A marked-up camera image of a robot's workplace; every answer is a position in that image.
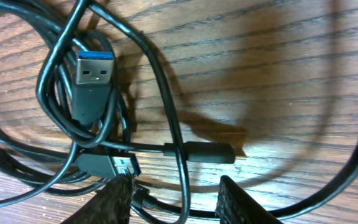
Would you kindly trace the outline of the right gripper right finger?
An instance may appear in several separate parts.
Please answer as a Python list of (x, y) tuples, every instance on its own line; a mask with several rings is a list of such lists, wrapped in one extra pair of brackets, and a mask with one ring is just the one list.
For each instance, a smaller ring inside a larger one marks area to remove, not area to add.
[(282, 224), (226, 175), (220, 179), (216, 215), (220, 224)]

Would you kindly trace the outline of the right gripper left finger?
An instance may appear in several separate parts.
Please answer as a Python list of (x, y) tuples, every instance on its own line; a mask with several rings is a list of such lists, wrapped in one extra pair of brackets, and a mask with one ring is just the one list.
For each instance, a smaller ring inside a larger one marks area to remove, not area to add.
[(119, 174), (62, 224), (127, 224), (133, 191), (132, 177)]

